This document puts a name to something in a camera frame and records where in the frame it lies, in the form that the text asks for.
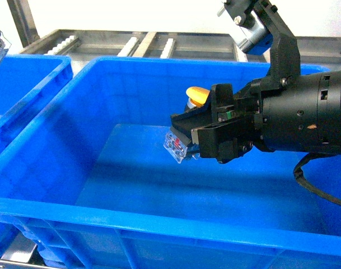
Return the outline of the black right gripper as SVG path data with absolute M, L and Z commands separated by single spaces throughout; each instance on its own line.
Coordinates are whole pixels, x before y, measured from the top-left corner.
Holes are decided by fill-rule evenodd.
M 244 156 L 254 146 L 253 119 L 232 119 L 235 99 L 231 84 L 215 84 L 201 112 L 200 126 L 191 130 L 201 158 L 225 164 Z M 262 91 L 260 129 L 271 150 L 310 152 L 319 144 L 317 130 L 318 77 L 289 78 L 278 90 Z

